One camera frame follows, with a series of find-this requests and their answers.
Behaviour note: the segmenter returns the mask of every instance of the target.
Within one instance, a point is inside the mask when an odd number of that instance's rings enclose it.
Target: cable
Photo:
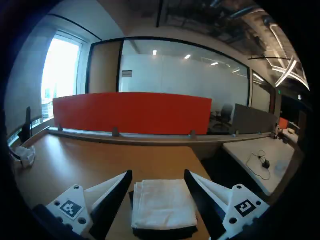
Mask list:
[[[249,162],[249,160],[250,160],[250,158],[251,158],[252,155],[258,157],[258,159],[260,160],[260,162],[263,163],[264,160],[266,160],[266,157],[265,157],[266,153],[264,152],[264,150],[261,150],[261,149],[260,149],[260,150],[258,151],[258,154],[257,154],[257,155],[252,152],[252,153],[250,154],[247,162],[246,162],[246,166],[250,169],[251,172],[253,172],[256,176],[261,177],[263,180],[268,180],[268,179],[270,179],[271,174],[270,174],[269,169],[266,168],[266,169],[268,170],[269,177],[268,177],[268,178],[263,178],[261,175],[256,174],[256,173],[248,166],[248,162]]]

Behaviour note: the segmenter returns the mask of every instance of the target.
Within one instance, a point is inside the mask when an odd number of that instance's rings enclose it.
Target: window blind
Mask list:
[[[41,81],[44,62],[56,29],[36,26],[23,44],[12,67],[4,100],[7,135],[25,122],[26,108],[31,120],[41,118]]]

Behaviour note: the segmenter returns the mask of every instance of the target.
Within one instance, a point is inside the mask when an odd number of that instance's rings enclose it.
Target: orange panel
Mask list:
[[[63,128],[140,134],[206,134],[211,99],[177,94],[115,92],[53,99]]]
[[[281,129],[286,129],[288,127],[288,120],[286,120],[284,118],[280,118],[279,119],[279,127]]]

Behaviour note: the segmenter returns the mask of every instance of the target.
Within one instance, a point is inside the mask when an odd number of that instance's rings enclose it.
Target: black cloth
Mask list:
[[[133,207],[133,191],[128,192],[131,208]],[[153,230],[153,229],[139,229],[132,228],[134,236],[141,240],[178,240],[178,239],[186,239],[191,238],[192,234],[197,232],[198,229],[196,226],[191,226],[187,228],[177,228],[177,229],[169,229],[169,230]]]

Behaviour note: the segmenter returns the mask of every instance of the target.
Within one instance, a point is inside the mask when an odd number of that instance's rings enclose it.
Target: gray partition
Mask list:
[[[232,121],[232,129],[239,134],[271,132],[277,117],[269,112],[236,104]]]

